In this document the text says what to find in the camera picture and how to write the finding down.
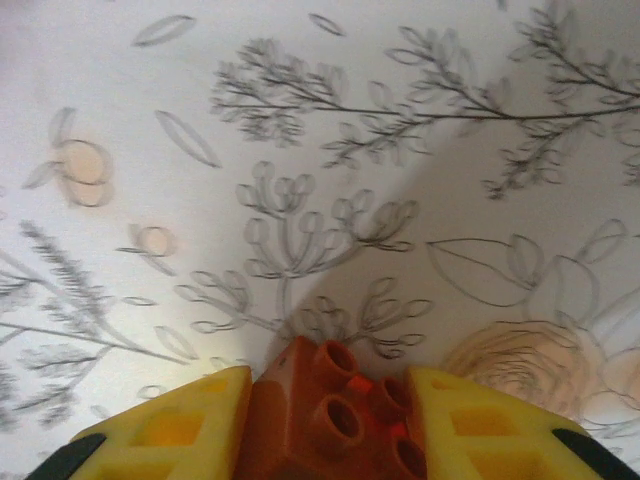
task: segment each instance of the sketched leaf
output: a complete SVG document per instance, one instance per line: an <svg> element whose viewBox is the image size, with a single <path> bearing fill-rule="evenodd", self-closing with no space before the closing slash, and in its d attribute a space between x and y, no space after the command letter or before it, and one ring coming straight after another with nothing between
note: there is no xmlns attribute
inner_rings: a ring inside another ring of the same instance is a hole
<svg viewBox="0 0 640 480"><path fill-rule="evenodd" d="M540 178L551 185L562 185L566 181L565 174L557 168L541 168Z"/></svg>
<svg viewBox="0 0 640 480"><path fill-rule="evenodd" d="M509 245L480 238L427 243L438 274L462 294L486 305L521 303L527 289L512 278L507 265Z"/></svg>
<svg viewBox="0 0 640 480"><path fill-rule="evenodd" d="M420 54L403 48L395 48L385 52L387 57L403 65L422 65L427 60Z"/></svg>
<svg viewBox="0 0 640 480"><path fill-rule="evenodd" d="M524 304L529 320L554 319L558 323L573 319L582 326L598 302L598 282L588 267L576 260L556 256Z"/></svg>
<svg viewBox="0 0 640 480"><path fill-rule="evenodd" d="M138 390L137 396L142 400L151 400L152 398L159 397L164 393L167 393L167 388L162 385L146 385Z"/></svg>
<svg viewBox="0 0 640 480"><path fill-rule="evenodd" d="M260 205L260 195L253 185L238 185L236 187L236 197L243 207L256 208Z"/></svg>
<svg viewBox="0 0 640 480"><path fill-rule="evenodd" d="M516 48L509 54L509 59L513 62L523 62L531 58L537 51L538 47L531 43L527 43L521 47Z"/></svg>
<svg viewBox="0 0 640 480"><path fill-rule="evenodd" d="M317 13L310 13L309 19L316 27L321 28L325 32L336 35L338 37L344 37L346 35L345 31L340 25L338 25L333 20L329 20L328 18L323 17L322 15L318 15Z"/></svg>
<svg viewBox="0 0 640 480"><path fill-rule="evenodd" d="M469 137L475 133L477 133L483 126L485 122L482 120L467 120L462 124L462 128L458 131L459 137Z"/></svg>
<svg viewBox="0 0 640 480"><path fill-rule="evenodd" d="M502 108L511 99L511 82L507 77L502 77L499 82L487 84L487 100L494 108Z"/></svg>
<svg viewBox="0 0 640 480"><path fill-rule="evenodd" d="M612 355L601 371L605 385L619 395L640 399L640 348L631 348Z"/></svg>
<svg viewBox="0 0 640 480"><path fill-rule="evenodd" d="M598 338L605 345L615 345L617 351L638 344L637 326L640 320L640 287L616 298L593 316L585 328L598 330ZM600 332L598 326L606 330Z"/></svg>
<svg viewBox="0 0 640 480"><path fill-rule="evenodd" d="M26 190L33 190L41 187L49 180L51 180L58 169L56 162L46 162L38 165L33 172L29 175L29 178L22 184L22 188Z"/></svg>
<svg viewBox="0 0 640 480"><path fill-rule="evenodd" d="M0 315L27 305L32 298L31 280L0 270Z"/></svg>
<svg viewBox="0 0 640 480"><path fill-rule="evenodd" d="M447 94L446 90L440 88L418 88L407 94L407 100L413 103L422 103L424 105L437 102Z"/></svg>
<svg viewBox="0 0 640 480"><path fill-rule="evenodd" d="M640 147L640 113L625 112L613 126L614 136L622 145Z"/></svg>
<svg viewBox="0 0 640 480"><path fill-rule="evenodd" d="M155 327L156 336L165 348L187 360L198 360L198 354L191 344L180 333L171 327Z"/></svg>
<svg viewBox="0 0 640 480"><path fill-rule="evenodd" d="M124 297L122 299L123 303L128 303L129 305L133 305L134 307L152 307L157 305L158 303L151 300L150 298L144 297Z"/></svg>
<svg viewBox="0 0 640 480"><path fill-rule="evenodd" d="M422 317L433 309L430 300L411 300L402 307L402 314L407 318Z"/></svg>
<svg viewBox="0 0 640 480"><path fill-rule="evenodd" d="M607 220L589 237L576 255L576 260L589 265L615 252L627 238L629 231L618 219Z"/></svg>
<svg viewBox="0 0 640 480"><path fill-rule="evenodd" d="M160 126L180 150L190 157L213 168L220 168L218 158L211 147L188 124L169 112L157 110Z"/></svg>
<svg viewBox="0 0 640 480"><path fill-rule="evenodd" d="M415 347L416 345L424 343L426 339L427 337L421 333L408 333L406 335L400 335L400 337L398 337L398 343L405 347Z"/></svg>
<svg viewBox="0 0 640 480"><path fill-rule="evenodd" d="M56 425L65 422L72 413L71 407L66 403L55 405L45 411L42 417L38 420L38 423L43 428L53 428Z"/></svg>
<svg viewBox="0 0 640 480"><path fill-rule="evenodd" d="M578 35L578 20L576 11L570 9L564 18L558 22L558 38L566 48L573 44Z"/></svg>
<svg viewBox="0 0 640 480"><path fill-rule="evenodd" d="M507 251L509 270L525 285L533 286L538 281L544 256L542 249L533 240L522 235L512 235Z"/></svg>
<svg viewBox="0 0 640 480"><path fill-rule="evenodd" d="M18 403L18 405L14 407L14 410L29 410L34 407L46 405L57 399L64 400L66 392L67 388L64 385L45 385L42 390Z"/></svg>
<svg viewBox="0 0 640 480"><path fill-rule="evenodd" d="M398 280L393 277L380 278L369 285L367 296L369 297L383 297L389 294L396 285Z"/></svg>
<svg viewBox="0 0 640 480"><path fill-rule="evenodd" d="M187 15L172 15L142 29L133 39L133 47L151 47L178 38L196 24L196 19Z"/></svg>
<svg viewBox="0 0 640 480"><path fill-rule="evenodd" d="M621 438L640 433L638 409L629 405L633 399L616 392L598 392L583 400L582 418L587 430L595 430L599 438Z"/></svg>
<svg viewBox="0 0 640 480"><path fill-rule="evenodd" d="M410 27L399 27L398 31L405 40L416 47L424 47L428 44L427 39L424 38L417 30Z"/></svg>
<svg viewBox="0 0 640 480"><path fill-rule="evenodd" d="M369 96L373 103L382 109L388 110L393 106L393 93L384 83L369 82Z"/></svg>
<svg viewBox="0 0 640 480"><path fill-rule="evenodd" d="M191 328L193 328L198 333L202 333L203 335L210 335L212 333L225 330L224 328L221 328L220 325L218 325L217 323L210 322L208 320L200 320L198 322L193 322L191 324Z"/></svg>
<svg viewBox="0 0 640 480"><path fill-rule="evenodd" d="M93 413L100 420L106 420L107 418L111 417L109 411L102 405L91 405L91 407L89 407L89 410L91 410L91 413Z"/></svg>
<svg viewBox="0 0 640 480"><path fill-rule="evenodd" d="M49 142L52 147L58 148L62 142L69 138L75 116L76 109L71 107L61 108L53 116L51 123L49 123Z"/></svg>
<svg viewBox="0 0 640 480"><path fill-rule="evenodd" d="M607 136L607 128L604 123L594 118L589 119L587 122L587 131L597 137L604 138Z"/></svg>

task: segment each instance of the leaf drawing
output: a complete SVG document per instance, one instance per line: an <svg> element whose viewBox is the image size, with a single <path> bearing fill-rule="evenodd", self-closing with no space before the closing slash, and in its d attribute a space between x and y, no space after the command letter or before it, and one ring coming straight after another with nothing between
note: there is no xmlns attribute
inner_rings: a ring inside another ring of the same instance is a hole
<svg viewBox="0 0 640 480"><path fill-rule="evenodd" d="M196 25L196 19L187 15L171 15L145 27L133 39L134 47L151 47L174 40Z"/></svg>
<svg viewBox="0 0 640 480"><path fill-rule="evenodd" d="M322 15L318 15L317 13L310 13L309 19L313 22L313 24L328 32L332 35L336 35L338 37L344 37L346 35L345 31L333 20L329 20L327 17L323 17Z"/></svg>
<svg viewBox="0 0 640 480"><path fill-rule="evenodd" d="M542 249L533 240L514 234L509 242L507 263L514 277L525 286L538 283L544 266Z"/></svg>
<svg viewBox="0 0 640 480"><path fill-rule="evenodd" d="M640 335L635 332L639 315L640 287L636 287L620 295L595 314L589 326L597 332L605 349L608 349L609 345L616 345L618 349L633 347L640 343Z"/></svg>
<svg viewBox="0 0 640 480"><path fill-rule="evenodd" d="M466 296L487 305L518 305L530 288L509 271L507 243L463 238L427 243L427 251L445 280Z"/></svg>
<svg viewBox="0 0 640 480"><path fill-rule="evenodd" d="M581 326L598 304L599 285L584 264L562 255L553 258L525 305L527 319L555 319L560 325Z"/></svg>
<svg viewBox="0 0 640 480"><path fill-rule="evenodd" d="M576 255L576 260L592 264L611 255L628 235L627 227L618 219L603 223Z"/></svg>
<svg viewBox="0 0 640 480"><path fill-rule="evenodd" d="M89 407L89 410L100 420L106 420L107 418L111 417L111 414L109 414L109 410L107 410L102 405L91 405L91 407Z"/></svg>
<svg viewBox="0 0 640 480"><path fill-rule="evenodd" d="M58 110L49 123L49 143L58 148L71 135L76 109L64 107Z"/></svg>
<svg viewBox="0 0 640 480"><path fill-rule="evenodd" d="M152 307L154 305L158 305L157 302L144 297L124 297L122 302L133 305L134 307Z"/></svg>
<svg viewBox="0 0 640 480"><path fill-rule="evenodd" d="M167 387L162 385L146 385L138 390L137 396L142 400L151 400L152 398L159 397L164 393L167 393Z"/></svg>
<svg viewBox="0 0 640 480"><path fill-rule="evenodd" d="M58 172L58 162L45 162L38 165L22 184L22 188L33 190L46 184Z"/></svg>
<svg viewBox="0 0 640 480"><path fill-rule="evenodd" d="M220 168L218 158L209 144L187 123L169 112L157 110L160 126L180 150L200 163Z"/></svg>
<svg viewBox="0 0 640 480"><path fill-rule="evenodd" d="M172 353L175 353L186 360L198 360L198 358L200 358L187 339L173 328L158 326L155 327L155 331L160 343L162 343L162 345Z"/></svg>
<svg viewBox="0 0 640 480"><path fill-rule="evenodd" d="M618 395L628 397L640 409L640 347L630 348L609 357L600 374L603 381Z"/></svg>

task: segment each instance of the stem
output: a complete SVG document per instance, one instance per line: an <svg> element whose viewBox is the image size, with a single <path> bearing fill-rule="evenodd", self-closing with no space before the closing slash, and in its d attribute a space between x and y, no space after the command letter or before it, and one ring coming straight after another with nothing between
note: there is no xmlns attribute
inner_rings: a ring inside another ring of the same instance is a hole
<svg viewBox="0 0 640 480"><path fill-rule="evenodd" d="M354 343L364 340L366 337L362 334L362 332L355 332L353 335L350 335L342 340L340 340L345 345L353 345Z"/></svg>
<svg viewBox="0 0 640 480"><path fill-rule="evenodd" d="M340 265L341 263L351 260L356 255L361 253L363 250L364 250L364 245L356 243L355 245L352 245L337 257L332 258L331 260L327 260L325 263L318 265L317 267L309 270L309 272L307 273L308 274L319 273L319 272L324 272L326 270L329 270L330 268L333 268L337 265Z"/></svg>
<svg viewBox="0 0 640 480"><path fill-rule="evenodd" d="M95 343L95 344L98 344L98 345L104 345L104 346L109 347L109 348L117 348L117 349L120 349L120 350L126 350L128 352L134 352L134 353L139 353L141 355L146 355L147 357L159 358L160 360L166 360L168 362L177 363L178 365L188 365L188 363L183 361L183 360L178 360L177 358L173 358L173 357L170 357L168 355L163 355L161 353L155 353L155 352L152 352L152 351L147 350L147 349L142 348L142 347L134 348L134 347L131 347L129 345L123 345L123 344L120 344L120 343L108 342L106 340L101 340L99 338L94 338L94 337L87 337L85 335L76 335L76 334L73 334L73 333L56 332L55 330L48 330L46 328L23 327L21 325L16 325L14 323L9 323L9 322L0 322L0 327L16 328L16 329L21 329L24 332L44 333L46 335L54 335L54 336L57 336L57 337L73 338L75 340L83 340L85 342L91 342L91 343Z"/></svg>
<svg viewBox="0 0 640 480"><path fill-rule="evenodd" d="M9 343L9 341L13 338L16 338L18 335L20 335L21 333L24 333L25 329L24 328L16 328L13 332L11 332L8 335L5 335L4 337L2 337L2 339L0 339L0 347L6 343Z"/></svg>
<svg viewBox="0 0 640 480"><path fill-rule="evenodd" d="M278 219L278 227L278 236L280 246L282 247L282 254L284 255L289 269L291 269L295 260L291 251L291 228L288 215L285 214L281 219Z"/></svg>
<svg viewBox="0 0 640 480"><path fill-rule="evenodd" d="M292 105L220 105L226 108L273 108L273 109L296 109L298 107ZM315 110L321 112L342 112L342 113L363 113L369 115L384 115L384 116L400 116L400 112L395 110L369 110L364 108L346 108L346 107L317 107ZM496 120L496 121L527 121L527 120L562 120L569 118L594 118L602 117L606 115L614 115L616 113L633 112L640 110L640 105L629 105L621 108L610 108L606 110L591 110L578 113L561 113L550 115L463 115L463 114L448 114L448 113L418 113L415 116L417 118L433 119L433 120ZM419 122L412 124L413 126L419 125Z"/></svg>
<svg viewBox="0 0 640 480"><path fill-rule="evenodd" d="M291 296L291 278L288 276L283 276L278 280L278 293L277 293L277 308L278 315L282 319L282 321L286 321L287 318L291 315L291 306L290 303Z"/></svg>

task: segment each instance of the orange circle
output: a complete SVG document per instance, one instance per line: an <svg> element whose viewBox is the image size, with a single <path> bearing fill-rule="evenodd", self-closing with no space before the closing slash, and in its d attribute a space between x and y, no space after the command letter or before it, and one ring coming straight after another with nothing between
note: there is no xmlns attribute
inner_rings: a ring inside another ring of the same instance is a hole
<svg viewBox="0 0 640 480"><path fill-rule="evenodd" d="M58 150L65 176L76 183L100 185L111 176L111 159L107 151L84 140L66 140Z"/></svg>
<svg viewBox="0 0 640 480"><path fill-rule="evenodd" d="M154 257L167 257L175 251L173 235L163 227L145 227L140 230L138 246Z"/></svg>

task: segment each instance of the floral wallpaper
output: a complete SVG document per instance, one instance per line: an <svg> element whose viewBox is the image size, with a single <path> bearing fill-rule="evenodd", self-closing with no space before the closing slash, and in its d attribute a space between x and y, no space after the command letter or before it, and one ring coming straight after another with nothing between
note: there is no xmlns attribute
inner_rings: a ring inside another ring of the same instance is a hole
<svg viewBox="0 0 640 480"><path fill-rule="evenodd" d="M628 2L0 5L0 479L295 335L640 469Z"/></svg>

